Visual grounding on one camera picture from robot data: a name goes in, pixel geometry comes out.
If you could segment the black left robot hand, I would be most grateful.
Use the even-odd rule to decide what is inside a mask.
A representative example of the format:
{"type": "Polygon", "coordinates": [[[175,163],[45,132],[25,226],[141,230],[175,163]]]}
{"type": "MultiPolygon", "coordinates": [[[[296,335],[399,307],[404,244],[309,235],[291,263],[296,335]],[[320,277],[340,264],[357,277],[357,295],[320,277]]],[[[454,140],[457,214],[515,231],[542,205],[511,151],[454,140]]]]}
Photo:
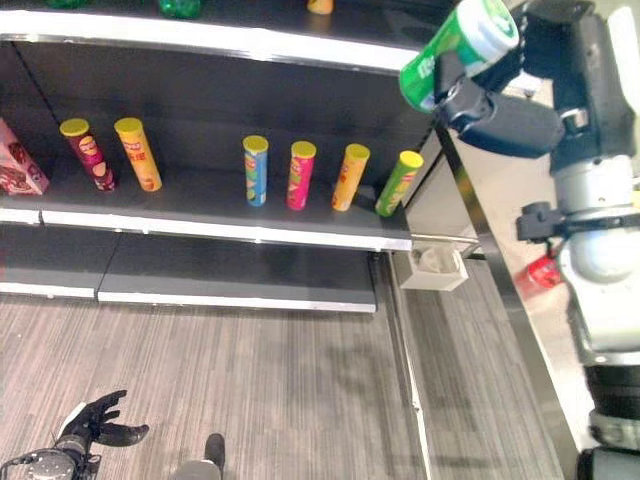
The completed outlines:
{"type": "Polygon", "coordinates": [[[87,448],[93,443],[109,447],[129,447],[140,443],[150,430],[148,425],[113,423],[120,415],[114,407],[126,395],[126,389],[116,390],[92,402],[79,403],[63,422],[58,439],[77,437],[87,448]]]}

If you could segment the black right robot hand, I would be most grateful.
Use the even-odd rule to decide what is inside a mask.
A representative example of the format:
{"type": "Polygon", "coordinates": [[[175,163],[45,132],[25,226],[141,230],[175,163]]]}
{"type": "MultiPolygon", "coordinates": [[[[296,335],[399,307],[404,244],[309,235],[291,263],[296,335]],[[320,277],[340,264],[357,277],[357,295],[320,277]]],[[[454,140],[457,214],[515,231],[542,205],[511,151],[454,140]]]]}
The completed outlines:
{"type": "Polygon", "coordinates": [[[548,154],[553,171],[581,161],[634,156],[635,114],[594,2],[526,1],[511,13],[520,40],[485,72],[467,75],[453,51],[436,59],[440,123],[485,151],[521,158],[548,154]],[[504,94],[521,72],[551,81],[552,106],[504,94]]]}

